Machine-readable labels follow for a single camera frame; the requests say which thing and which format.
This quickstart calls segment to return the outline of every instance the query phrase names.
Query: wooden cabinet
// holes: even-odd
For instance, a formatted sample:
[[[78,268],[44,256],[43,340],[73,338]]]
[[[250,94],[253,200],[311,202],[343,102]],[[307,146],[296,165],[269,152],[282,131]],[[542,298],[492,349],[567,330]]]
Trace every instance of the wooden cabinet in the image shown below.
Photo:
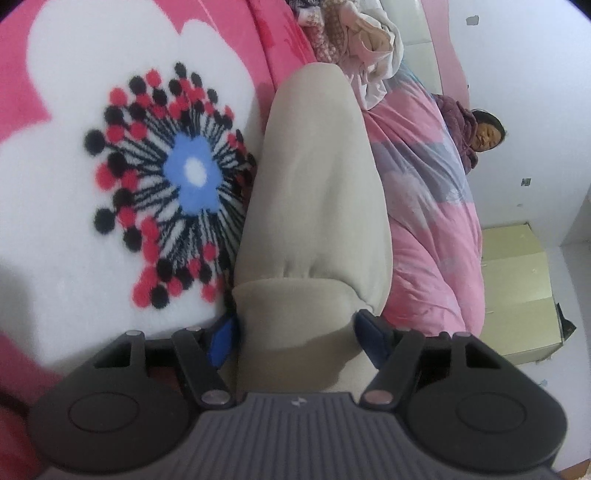
[[[548,259],[528,225],[483,231],[486,316],[480,338],[515,364],[562,346]]]

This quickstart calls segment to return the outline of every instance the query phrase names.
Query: wall stain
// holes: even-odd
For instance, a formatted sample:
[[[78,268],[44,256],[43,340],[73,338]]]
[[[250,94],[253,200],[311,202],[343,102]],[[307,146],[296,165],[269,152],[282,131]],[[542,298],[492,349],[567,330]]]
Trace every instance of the wall stain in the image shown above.
[[[474,26],[478,25],[479,21],[480,21],[480,17],[478,15],[474,15],[473,17],[468,17],[466,19],[466,25],[474,27]]]

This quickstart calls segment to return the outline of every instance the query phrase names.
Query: pile of clothes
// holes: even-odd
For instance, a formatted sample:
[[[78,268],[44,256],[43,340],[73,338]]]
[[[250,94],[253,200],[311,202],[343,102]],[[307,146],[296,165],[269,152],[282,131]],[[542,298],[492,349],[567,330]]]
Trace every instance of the pile of clothes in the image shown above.
[[[382,8],[359,10],[358,0],[287,0],[318,61],[338,65],[361,110],[386,95],[384,80],[400,67],[400,32]]]

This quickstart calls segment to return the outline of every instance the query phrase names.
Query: white flower pattern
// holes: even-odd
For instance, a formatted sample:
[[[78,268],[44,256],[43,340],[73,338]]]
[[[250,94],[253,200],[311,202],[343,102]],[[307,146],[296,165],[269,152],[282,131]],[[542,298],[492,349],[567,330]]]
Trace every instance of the white flower pattern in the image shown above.
[[[109,205],[112,192],[97,188],[98,163],[83,140],[106,128],[114,87],[132,98],[131,78],[155,70],[168,80],[179,62],[189,77],[198,72],[205,91],[215,90],[220,113],[231,112],[232,129],[257,158],[262,131],[255,87],[209,25],[192,20],[179,34],[146,0],[49,0],[33,23],[27,69],[51,120],[0,144],[0,274],[24,291],[23,319],[2,319],[2,328],[43,365],[67,371],[128,329],[162,335],[201,325],[220,311],[220,302],[207,301],[198,289],[163,310],[138,308],[131,290],[145,267],[142,256],[131,254],[121,235],[104,236],[93,227],[97,207]]]

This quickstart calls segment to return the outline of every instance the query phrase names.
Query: white cloth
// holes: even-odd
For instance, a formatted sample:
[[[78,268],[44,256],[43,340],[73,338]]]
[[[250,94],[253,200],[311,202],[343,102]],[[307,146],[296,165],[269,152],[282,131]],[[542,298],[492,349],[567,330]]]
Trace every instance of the white cloth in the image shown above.
[[[361,110],[370,110],[386,95],[383,80],[392,78],[400,67],[404,54],[400,32],[381,8],[361,13],[353,2],[347,1],[339,16],[347,47],[338,65]]]

